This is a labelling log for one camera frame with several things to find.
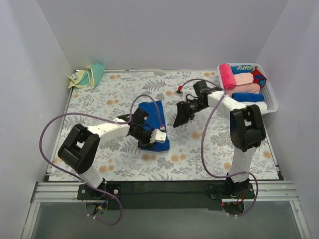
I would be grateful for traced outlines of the green yellow cloth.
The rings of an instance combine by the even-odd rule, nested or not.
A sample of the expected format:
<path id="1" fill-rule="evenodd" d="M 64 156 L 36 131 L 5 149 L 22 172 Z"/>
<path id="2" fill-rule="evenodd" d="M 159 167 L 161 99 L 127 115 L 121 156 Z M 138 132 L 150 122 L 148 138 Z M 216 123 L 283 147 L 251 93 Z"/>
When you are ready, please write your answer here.
<path id="1" fill-rule="evenodd" d="M 68 77 L 68 88 L 85 88 L 87 86 L 95 88 L 102 79 L 104 71 L 104 65 L 98 63 L 88 65 L 85 70 L 78 70 Z"/>

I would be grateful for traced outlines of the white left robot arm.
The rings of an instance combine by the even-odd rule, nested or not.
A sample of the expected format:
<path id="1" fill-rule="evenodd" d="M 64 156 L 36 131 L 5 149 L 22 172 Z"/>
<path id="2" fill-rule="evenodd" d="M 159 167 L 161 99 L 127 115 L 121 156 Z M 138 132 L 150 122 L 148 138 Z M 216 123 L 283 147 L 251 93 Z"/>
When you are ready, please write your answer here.
<path id="1" fill-rule="evenodd" d="M 104 178 L 93 166 L 96 152 L 107 141 L 132 136 L 138 140 L 139 146 L 152 148 L 155 143 L 164 143 L 166 132 L 164 128 L 144 128 L 149 114 L 138 108 L 132 116 L 122 115 L 114 123 L 104 123 L 85 127 L 75 125 L 58 151 L 58 157 L 70 166 L 79 177 L 90 184 L 89 193 L 95 199 L 105 196 Z"/>

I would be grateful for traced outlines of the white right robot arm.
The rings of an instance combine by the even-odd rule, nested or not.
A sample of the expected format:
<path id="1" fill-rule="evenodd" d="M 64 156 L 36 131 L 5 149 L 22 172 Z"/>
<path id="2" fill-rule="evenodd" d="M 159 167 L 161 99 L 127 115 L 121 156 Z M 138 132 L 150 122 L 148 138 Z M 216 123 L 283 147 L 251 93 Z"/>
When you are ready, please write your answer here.
<path id="1" fill-rule="evenodd" d="M 194 119 L 195 113 L 208 107 L 220 111 L 230 120 L 230 138 L 234 154 L 230 171 L 224 176 L 221 190 L 231 198 L 241 196 L 249 187 L 252 176 L 250 166 L 256 149 L 266 137 L 264 123 L 257 105 L 247 106 L 226 95 L 224 89 L 207 86 L 207 80 L 193 79 L 196 97 L 177 103 L 177 115 L 173 127 L 179 127 Z"/>

